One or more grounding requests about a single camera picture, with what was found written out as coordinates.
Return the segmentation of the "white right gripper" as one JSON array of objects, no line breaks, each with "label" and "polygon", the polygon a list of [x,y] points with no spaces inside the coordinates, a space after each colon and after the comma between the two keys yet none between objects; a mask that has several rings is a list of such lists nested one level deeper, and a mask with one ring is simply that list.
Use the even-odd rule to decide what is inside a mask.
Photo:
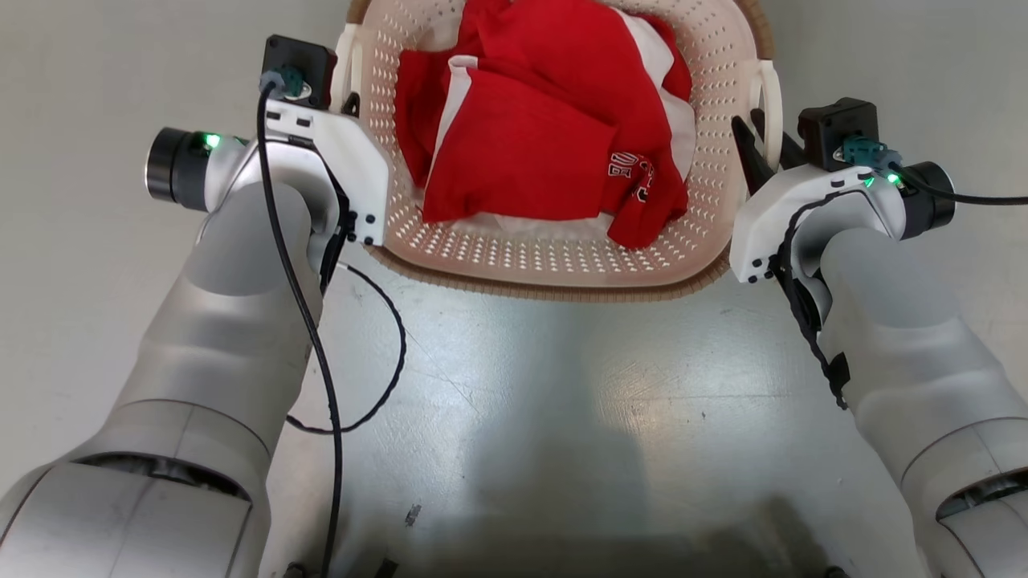
[{"label": "white right gripper", "polygon": [[750,127],[738,115],[731,119],[736,153],[752,195],[736,214],[730,246],[730,267],[739,282],[755,284],[765,277],[790,230],[797,243],[790,255],[807,275],[813,274],[814,260],[834,234],[851,228],[885,233],[884,177],[866,167],[830,173],[807,165],[803,147],[783,129],[781,110],[773,110],[772,120],[782,128],[779,167],[785,171],[773,176],[775,169],[763,157],[766,114],[754,108],[749,120]]}]

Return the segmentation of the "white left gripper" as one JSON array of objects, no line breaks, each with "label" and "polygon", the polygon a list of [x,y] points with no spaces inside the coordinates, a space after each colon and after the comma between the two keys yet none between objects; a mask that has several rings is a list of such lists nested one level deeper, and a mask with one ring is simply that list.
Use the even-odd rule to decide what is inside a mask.
[{"label": "white left gripper", "polygon": [[393,169],[382,147],[353,118],[361,105],[357,92],[346,96],[342,115],[268,101],[269,175],[300,191],[317,234],[328,237],[355,214],[356,241],[382,246]]}]

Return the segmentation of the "beige perforated plastic laundry basket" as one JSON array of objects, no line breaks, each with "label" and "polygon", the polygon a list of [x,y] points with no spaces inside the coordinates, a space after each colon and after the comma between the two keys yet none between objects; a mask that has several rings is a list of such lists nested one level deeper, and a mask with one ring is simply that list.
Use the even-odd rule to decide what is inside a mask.
[{"label": "beige perforated plastic laundry basket", "polygon": [[348,0],[332,96],[360,96],[362,124],[394,167],[386,216],[378,219],[381,240],[360,233],[357,245],[405,277],[518,299],[660,301],[693,294],[723,277],[733,221],[749,196],[733,118],[749,120],[752,109],[763,110],[768,141],[759,157],[772,168],[781,161],[781,85],[761,0],[603,1],[658,16],[675,31],[694,81],[697,128],[686,215],[639,251],[583,224],[509,231],[486,219],[453,226],[423,222],[395,132],[399,56],[451,45],[465,0]]}]

